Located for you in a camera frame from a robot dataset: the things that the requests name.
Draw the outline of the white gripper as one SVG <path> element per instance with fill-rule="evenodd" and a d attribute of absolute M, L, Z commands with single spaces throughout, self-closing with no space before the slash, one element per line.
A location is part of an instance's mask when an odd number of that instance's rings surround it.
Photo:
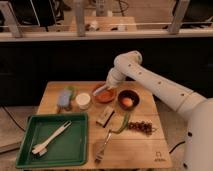
<path fill-rule="evenodd" d="M 116 68 L 111 68 L 108 72 L 106 85 L 109 89 L 116 88 L 119 84 L 126 80 L 126 76 Z"/>

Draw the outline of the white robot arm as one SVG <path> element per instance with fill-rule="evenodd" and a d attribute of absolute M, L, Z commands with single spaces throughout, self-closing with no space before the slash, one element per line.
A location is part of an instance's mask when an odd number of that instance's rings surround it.
<path fill-rule="evenodd" d="M 130 77 L 181 115 L 188 122 L 182 171 L 213 171 L 213 98 L 155 74 L 141 63 L 138 51 L 118 55 L 107 86 L 116 87 Z"/>

